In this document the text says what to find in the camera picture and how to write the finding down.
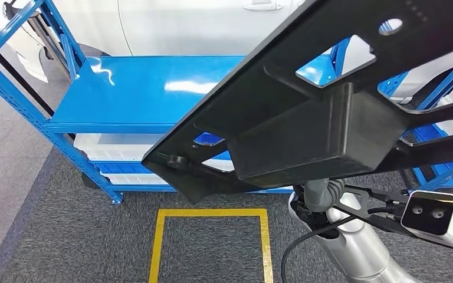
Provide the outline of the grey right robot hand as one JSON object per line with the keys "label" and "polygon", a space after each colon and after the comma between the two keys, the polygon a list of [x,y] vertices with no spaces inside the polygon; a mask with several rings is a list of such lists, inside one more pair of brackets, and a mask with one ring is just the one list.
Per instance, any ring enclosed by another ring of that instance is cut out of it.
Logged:
{"label": "grey right robot hand", "polygon": [[325,212],[331,206],[328,179],[311,180],[304,184],[304,203],[311,212]]}

